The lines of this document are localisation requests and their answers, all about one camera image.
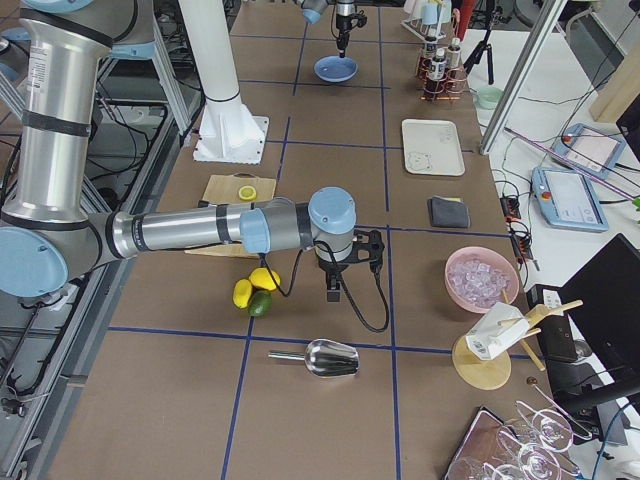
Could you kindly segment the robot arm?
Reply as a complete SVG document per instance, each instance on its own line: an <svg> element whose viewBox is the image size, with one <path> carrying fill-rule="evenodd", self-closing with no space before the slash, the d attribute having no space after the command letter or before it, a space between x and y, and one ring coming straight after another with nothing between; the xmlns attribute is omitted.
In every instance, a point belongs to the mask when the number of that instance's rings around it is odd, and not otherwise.
<svg viewBox="0 0 640 480"><path fill-rule="evenodd" d="M309 201L202 205L133 215L91 212L81 204L87 180L131 184L151 143L132 131L132 160L93 161L94 106L100 62L149 59L161 34L150 1L25 1L30 41L17 184L1 207L1 289L35 298L105 264L143 252L239 244L250 254L313 250L327 287L342 287L352 264L381 264L376 231L356 228L355 202L339 187Z"/></svg>
<svg viewBox="0 0 640 480"><path fill-rule="evenodd" d="M353 0L303 0L295 1L295 4L300 7L302 16L308 24L317 23L326 9L329 6L332 7L332 35L340 58L346 57L351 31L363 28L368 21L366 13L358 10Z"/></svg>

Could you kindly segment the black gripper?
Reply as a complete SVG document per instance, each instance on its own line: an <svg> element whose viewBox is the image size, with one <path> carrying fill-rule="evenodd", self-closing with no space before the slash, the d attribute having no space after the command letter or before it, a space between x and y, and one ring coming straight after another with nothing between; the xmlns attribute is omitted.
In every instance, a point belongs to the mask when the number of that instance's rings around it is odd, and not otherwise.
<svg viewBox="0 0 640 480"><path fill-rule="evenodd" d="M326 298L339 302L346 290L342 273L355 264L367 263L376 284L380 283L385 245L379 230L355 229L351 233L320 234L314 240L318 266L325 272Z"/></svg>
<svg viewBox="0 0 640 480"><path fill-rule="evenodd" d="M347 41L354 28L362 28L367 23L366 13L355 2L334 2L333 12L335 39L340 58L346 56Z"/></svg>

